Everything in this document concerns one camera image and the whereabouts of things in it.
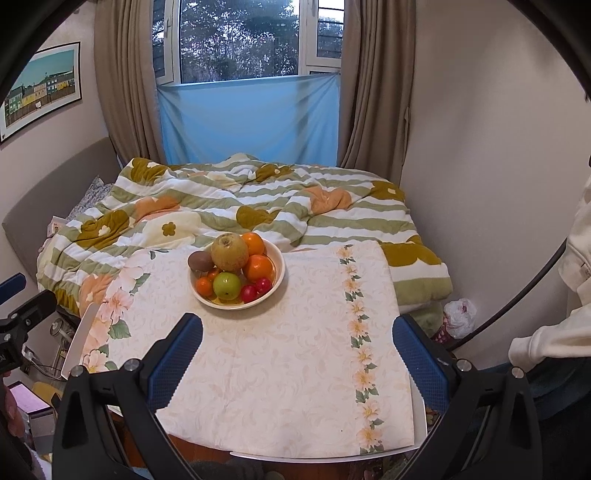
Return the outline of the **grey bed headboard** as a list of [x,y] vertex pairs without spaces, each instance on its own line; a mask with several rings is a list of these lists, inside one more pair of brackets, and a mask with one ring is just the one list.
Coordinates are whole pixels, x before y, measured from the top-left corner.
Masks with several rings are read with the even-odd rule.
[[110,184],[120,170],[111,140],[103,138],[46,175],[6,214],[4,233],[30,278],[36,275],[38,249],[46,239],[52,217],[66,217],[94,178]]

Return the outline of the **floral cream tablecloth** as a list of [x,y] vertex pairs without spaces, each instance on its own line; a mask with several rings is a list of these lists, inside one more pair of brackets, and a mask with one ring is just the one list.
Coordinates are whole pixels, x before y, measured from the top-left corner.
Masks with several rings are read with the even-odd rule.
[[165,430],[209,448],[276,458],[339,458],[410,447],[415,412],[392,340],[399,307],[374,241],[284,255],[280,288],[259,305],[200,303],[188,248],[135,253],[108,288],[81,354],[91,372],[142,357],[191,312],[204,340]]

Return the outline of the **brown kiwi fruit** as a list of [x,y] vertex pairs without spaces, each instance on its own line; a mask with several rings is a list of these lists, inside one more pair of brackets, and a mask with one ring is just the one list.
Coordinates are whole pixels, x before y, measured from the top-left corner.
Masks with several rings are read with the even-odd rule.
[[206,250],[194,251],[187,258],[187,264],[192,272],[208,272],[214,267],[211,253]]

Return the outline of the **blue window cloth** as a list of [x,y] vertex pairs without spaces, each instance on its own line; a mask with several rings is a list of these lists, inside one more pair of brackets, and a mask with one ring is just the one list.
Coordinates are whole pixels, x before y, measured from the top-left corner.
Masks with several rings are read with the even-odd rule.
[[245,153],[267,163],[335,166],[340,87],[335,73],[160,86],[166,160],[219,163]]

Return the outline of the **striped floral quilt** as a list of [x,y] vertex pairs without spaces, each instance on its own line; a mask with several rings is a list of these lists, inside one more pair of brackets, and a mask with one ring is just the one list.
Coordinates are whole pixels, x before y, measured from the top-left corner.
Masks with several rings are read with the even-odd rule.
[[396,184],[366,171],[266,163],[243,153],[217,164],[131,160],[102,200],[45,242],[37,284],[81,314],[109,287],[139,285],[142,256],[201,248],[225,232],[256,233],[283,252],[375,241],[403,312],[453,290],[447,265],[424,244]]

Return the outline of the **green apple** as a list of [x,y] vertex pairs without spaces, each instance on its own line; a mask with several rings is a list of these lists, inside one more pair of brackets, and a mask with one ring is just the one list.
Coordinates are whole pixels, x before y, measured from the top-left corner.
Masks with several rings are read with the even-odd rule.
[[242,280],[235,273],[221,272],[214,278],[212,288],[221,301],[233,301],[242,291]]

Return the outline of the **small orange tangerine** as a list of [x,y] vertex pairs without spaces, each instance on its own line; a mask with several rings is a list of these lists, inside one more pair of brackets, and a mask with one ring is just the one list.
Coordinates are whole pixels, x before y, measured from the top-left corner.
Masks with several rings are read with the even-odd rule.
[[204,298],[211,298],[214,294],[211,279],[207,276],[199,277],[195,281],[195,290],[197,294]]

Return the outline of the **left brown curtain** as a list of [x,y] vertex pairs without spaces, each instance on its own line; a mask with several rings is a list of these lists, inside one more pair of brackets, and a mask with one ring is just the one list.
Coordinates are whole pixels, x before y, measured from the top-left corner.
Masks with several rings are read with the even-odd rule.
[[152,60],[153,3],[99,1],[94,19],[97,91],[121,160],[165,162]]

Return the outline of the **cream duck-print bowl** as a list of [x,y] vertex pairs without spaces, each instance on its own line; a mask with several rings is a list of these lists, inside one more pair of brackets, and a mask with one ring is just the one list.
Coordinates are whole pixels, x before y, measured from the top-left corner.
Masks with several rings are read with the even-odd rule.
[[263,239],[263,243],[266,246],[266,257],[270,259],[270,263],[273,264],[273,273],[271,273],[271,287],[265,293],[260,294],[259,297],[253,299],[252,302],[243,302],[242,298],[236,297],[231,301],[224,301],[218,297],[214,299],[207,299],[201,296],[197,291],[197,275],[193,272],[188,272],[188,281],[192,294],[197,300],[207,307],[211,307],[218,310],[224,311],[236,311],[245,310],[247,308],[259,305],[264,300],[269,299],[273,296],[274,292],[280,288],[280,284],[283,282],[284,275],[287,272],[287,265],[283,260],[283,253],[280,249],[270,243],[266,239]]

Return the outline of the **framed houses picture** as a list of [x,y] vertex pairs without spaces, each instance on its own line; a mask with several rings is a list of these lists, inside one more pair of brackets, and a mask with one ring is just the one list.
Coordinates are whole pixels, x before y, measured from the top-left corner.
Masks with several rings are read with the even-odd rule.
[[82,99],[80,42],[39,50],[1,105],[1,142],[63,107]]

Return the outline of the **medium orange tangerine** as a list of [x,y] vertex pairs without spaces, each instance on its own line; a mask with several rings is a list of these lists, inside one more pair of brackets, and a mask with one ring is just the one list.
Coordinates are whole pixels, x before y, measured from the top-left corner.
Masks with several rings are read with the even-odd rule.
[[263,238],[255,232],[246,232],[242,234],[242,240],[245,242],[249,256],[266,254],[266,244]]

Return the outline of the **right brown curtain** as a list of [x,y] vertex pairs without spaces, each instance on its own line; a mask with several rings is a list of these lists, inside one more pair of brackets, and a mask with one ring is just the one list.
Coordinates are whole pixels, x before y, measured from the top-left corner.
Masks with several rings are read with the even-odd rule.
[[346,1],[338,165],[401,182],[411,125],[417,5]]

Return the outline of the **window with white frame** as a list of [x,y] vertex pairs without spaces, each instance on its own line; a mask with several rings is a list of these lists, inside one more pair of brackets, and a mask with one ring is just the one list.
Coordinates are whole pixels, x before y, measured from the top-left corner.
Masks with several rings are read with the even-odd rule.
[[342,1],[154,1],[156,82],[335,73],[341,68],[344,20]]

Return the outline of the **large orange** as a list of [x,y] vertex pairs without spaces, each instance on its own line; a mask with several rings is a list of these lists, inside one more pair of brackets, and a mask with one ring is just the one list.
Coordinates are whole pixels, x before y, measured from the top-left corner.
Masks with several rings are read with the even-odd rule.
[[256,282],[259,279],[266,278],[273,281],[274,265],[269,257],[262,254],[255,254],[249,257],[242,273],[249,282]]

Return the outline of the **red cherry tomato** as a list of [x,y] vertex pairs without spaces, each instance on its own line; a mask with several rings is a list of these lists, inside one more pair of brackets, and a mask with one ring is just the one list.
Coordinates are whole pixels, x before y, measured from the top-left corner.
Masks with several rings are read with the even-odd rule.
[[262,277],[256,279],[254,286],[256,286],[257,295],[262,297],[263,295],[266,295],[267,292],[270,292],[271,289],[273,289],[273,281],[271,281],[269,278]]
[[256,301],[257,298],[259,298],[259,290],[256,288],[256,285],[246,284],[240,290],[240,299],[245,304]]

